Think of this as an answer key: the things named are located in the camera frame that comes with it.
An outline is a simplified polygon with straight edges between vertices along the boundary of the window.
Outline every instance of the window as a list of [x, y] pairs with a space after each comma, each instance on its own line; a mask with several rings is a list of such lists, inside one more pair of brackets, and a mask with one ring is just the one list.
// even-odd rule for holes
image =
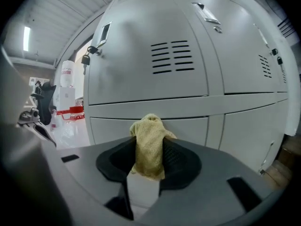
[[77, 52], [76, 57], [75, 57], [75, 63], [79, 59], [83, 57], [83, 55], [86, 53], [87, 49], [89, 46], [91, 46], [92, 40], [90, 40], [88, 43], [86, 43], [81, 49]]

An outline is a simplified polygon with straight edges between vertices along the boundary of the wall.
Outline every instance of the wall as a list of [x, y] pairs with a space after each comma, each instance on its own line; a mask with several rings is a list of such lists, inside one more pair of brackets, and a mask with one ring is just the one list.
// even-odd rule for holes
[[296, 43], [291, 46], [293, 55], [295, 55], [296, 63], [298, 67], [301, 67], [301, 43]]
[[50, 79], [50, 81], [54, 81], [55, 70], [17, 63], [14, 63], [14, 67], [17, 69], [26, 84], [29, 84], [30, 77]]
[[74, 87], [75, 98], [84, 96], [84, 66], [81, 63], [81, 58], [75, 62], [74, 65]]

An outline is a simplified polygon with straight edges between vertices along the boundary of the black chair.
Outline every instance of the black chair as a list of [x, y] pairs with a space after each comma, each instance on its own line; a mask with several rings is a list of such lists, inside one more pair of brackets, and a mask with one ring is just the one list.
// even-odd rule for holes
[[51, 121], [51, 113], [49, 110], [49, 105], [53, 97], [53, 94], [55, 92], [56, 85], [51, 86], [50, 82], [46, 82], [42, 85], [41, 89], [42, 89], [41, 96], [43, 98], [38, 99], [37, 109], [39, 111], [40, 121], [44, 125], [49, 125]]

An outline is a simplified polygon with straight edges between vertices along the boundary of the black slot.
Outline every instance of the black slot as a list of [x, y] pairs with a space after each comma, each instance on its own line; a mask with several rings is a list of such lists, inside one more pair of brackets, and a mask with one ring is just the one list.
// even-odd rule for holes
[[56, 143], [51, 139], [50, 135], [48, 134], [48, 132], [41, 126], [35, 124], [33, 126], [33, 128], [44, 138], [48, 139], [49, 141], [52, 141], [56, 147]]
[[155, 54], [155, 55], [152, 55], [152, 56], [168, 55], [168, 54], [169, 54], [169, 52], [167, 52], [167, 53], [162, 53], [162, 54]]
[[261, 203], [261, 199], [242, 178], [230, 178], [227, 182], [246, 212]]
[[158, 72], [154, 72], [153, 74], [157, 74], [157, 73], [168, 73], [168, 72], [171, 72], [171, 70], [158, 71]]
[[167, 43], [157, 43], [157, 44], [153, 44], [151, 46], [158, 46], [158, 45], [163, 45], [163, 44], [167, 44]]
[[189, 47], [189, 45], [179, 45], [179, 46], [173, 46], [173, 48], [181, 48], [181, 47]]
[[165, 65], [155, 65], [155, 66], [153, 66], [153, 68], [164, 67], [164, 66], [170, 66], [170, 64], [165, 64]]
[[62, 159], [63, 163], [66, 163], [66, 162], [73, 161], [73, 160], [78, 159], [78, 158], [79, 158], [79, 156], [73, 154], [73, 155], [70, 155], [70, 156], [62, 157], [61, 159]]
[[192, 56], [178, 56], [178, 57], [174, 57], [174, 58], [191, 58]]
[[156, 48], [156, 49], [152, 49], [152, 51], [158, 51], [158, 50], [163, 50], [163, 49], [167, 49], [168, 47], [165, 48]]
[[174, 51], [174, 53], [186, 53], [186, 52], [190, 52], [190, 50]]
[[185, 71], [185, 70], [194, 70], [194, 68], [187, 68], [187, 69], [176, 69], [176, 71]]
[[182, 41], [173, 41], [172, 43], [184, 43], [187, 42], [187, 40], [182, 40]]
[[193, 62], [181, 62], [181, 63], [175, 63], [175, 65], [186, 65], [186, 64], [193, 64]]
[[107, 40], [107, 38], [108, 38], [108, 31], [109, 31], [110, 25], [111, 25], [111, 23], [109, 23], [109, 24], [107, 24], [107, 25], [105, 25], [103, 27], [103, 32], [102, 32], [102, 36], [100, 38], [100, 41]]
[[162, 60], [169, 60], [170, 58], [161, 58], [161, 59], [155, 59], [153, 62], [162, 61]]

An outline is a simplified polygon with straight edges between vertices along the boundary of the towel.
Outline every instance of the towel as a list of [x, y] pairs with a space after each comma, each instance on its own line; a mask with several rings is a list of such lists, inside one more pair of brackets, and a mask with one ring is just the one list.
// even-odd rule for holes
[[176, 136], [166, 130], [162, 120], [154, 114], [144, 116], [130, 128], [130, 135], [136, 136], [136, 162], [131, 173], [139, 173], [151, 180], [165, 178], [163, 158], [163, 138]]

